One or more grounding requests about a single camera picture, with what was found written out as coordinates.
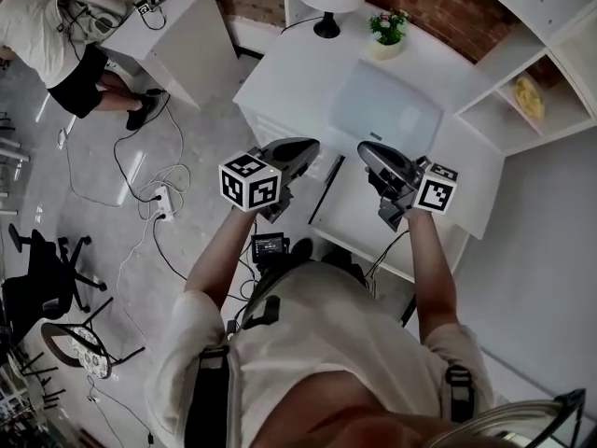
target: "power strip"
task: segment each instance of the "power strip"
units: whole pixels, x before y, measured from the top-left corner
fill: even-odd
[[[170,221],[174,219],[173,208],[172,208],[172,201],[170,200],[170,194],[168,193],[168,187],[166,185],[161,185],[157,188],[154,193],[153,197],[160,196],[161,199],[157,201],[158,203],[158,211],[160,214],[166,216],[165,221]]]

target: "white drawer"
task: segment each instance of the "white drawer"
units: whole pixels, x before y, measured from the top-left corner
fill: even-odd
[[[241,110],[247,122],[253,129],[255,138],[262,147],[278,139],[304,137],[304,134],[294,131],[278,121],[251,111],[246,107],[241,106]],[[339,153],[328,147],[321,147],[319,156],[317,156],[315,161],[309,166],[309,169],[305,174],[318,181],[326,181],[327,175],[334,167],[334,163],[339,155]]]

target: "hand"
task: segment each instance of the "hand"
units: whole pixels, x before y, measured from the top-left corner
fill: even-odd
[[[404,217],[407,219],[410,225],[415,222],[418,222],[421,219],[430,218],[431,213],[429,211],[425,211],[424,209],[420,209],[419,207],[413,207],[412,209],[407,211]]]

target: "black office chair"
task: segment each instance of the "black office chair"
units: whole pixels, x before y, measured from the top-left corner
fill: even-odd
[[[107,289],[104,283],[96,284],[75,269],[81,247],[91,244],[89,236],[78,241],[73,257],[69,260],[66,238],[58,240],[61,254],[59,259],[56,256],[56,245],[47,242],[39,231],[33,230],[31,237],[22,237],[10,224],[8,233],[19,252],[23,245],[31,246],[27,275],[7,279],[2,286],[4,330],[9,328],[12,346],[19,343],[40,318],[56,320],[68,313],[73,297],[81,312],[90,311],[88,305],[81,303],[76,280],[101,291]]]

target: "yellow object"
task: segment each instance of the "yellow object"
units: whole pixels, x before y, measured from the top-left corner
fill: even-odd
[[[543,120],[545,117],[545,104],[529,78],[520,77],[516,80],[514,98],[525,114],[540,121]]]

